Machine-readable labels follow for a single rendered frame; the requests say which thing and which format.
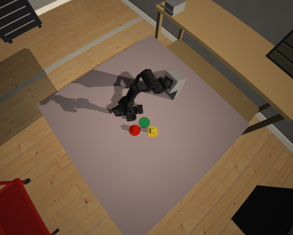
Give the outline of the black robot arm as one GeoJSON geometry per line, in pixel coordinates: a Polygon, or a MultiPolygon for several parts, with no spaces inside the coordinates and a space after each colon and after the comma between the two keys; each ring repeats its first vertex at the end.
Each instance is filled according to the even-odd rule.
{"type": "Polygon", "coordinates": [[[127,122],[134,121],[135,119],[137,119],[137,117],[134,114],[134,111],[130,111],[130,110],[132,109],[135,103],[134,99],[137,96],[137,94],[139,94],[141,91],[149,91],[150,89],[153,91],[154,94],[161,94],[167,89],[170,89],[172,83],[173,83],[173,80],[171,80],[167,76],[164,79],[162,77],[159,77],[158,79],[156,79],[151,69],[143,70],[141,73],[139,73],[136,76],[134,83],[132,83],[129,86],[130,88],[126,96],[118,101],[119,105],[112,108],[115,114],[115,117],[117,117],[118,115],[122,113],[125,113],[127,122]],[[140,88],[137,85],[140,77],[143,79],[144,83],[147,86],[147,89],[145,90],[140,90],[140,88]]]}

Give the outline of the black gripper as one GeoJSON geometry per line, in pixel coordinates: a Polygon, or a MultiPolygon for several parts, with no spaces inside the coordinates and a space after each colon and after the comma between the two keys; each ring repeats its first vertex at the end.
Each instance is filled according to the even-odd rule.
{"type": "MultiPolygon", "coordinates": [[[[143,106],[142,105],[133,106],[130,111],[134,111],[134,114],[137,114],[137,113],[138,114],[143,114],[143,106]]],[[[128,111],[128,112],[130,112],[130,111],[128,111]]],[[[126,116],[126,114],[123,113],[123,115],[120,114],[118,116],[126,116]]]]}

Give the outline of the green circle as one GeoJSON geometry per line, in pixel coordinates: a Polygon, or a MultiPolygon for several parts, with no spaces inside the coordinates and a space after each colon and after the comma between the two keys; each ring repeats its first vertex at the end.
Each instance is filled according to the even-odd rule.
{"type": "Polygon", "coordinates": [[[146,117],[142,117],[139,120],[139,125],[143,128],[147,128],[150,125],[150,120],[146,117]]]}

